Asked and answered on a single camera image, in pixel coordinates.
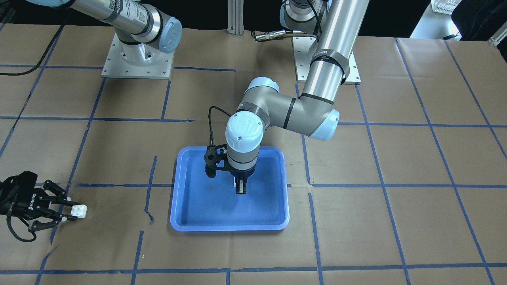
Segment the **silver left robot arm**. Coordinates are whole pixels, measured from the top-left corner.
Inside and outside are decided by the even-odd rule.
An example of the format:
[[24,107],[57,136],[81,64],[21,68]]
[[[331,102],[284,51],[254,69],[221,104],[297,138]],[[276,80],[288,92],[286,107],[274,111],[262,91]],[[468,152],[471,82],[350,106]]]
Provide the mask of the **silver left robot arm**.
[[267,77],[251,81],[226,126],[224,165],[234,176],[237,194],[246,193],[268,127],[322,141],[333,137],[339,120],[334,99],[350,73],[350,54],[368,5],[367,0],[332,1],[299,98],[281,94]]

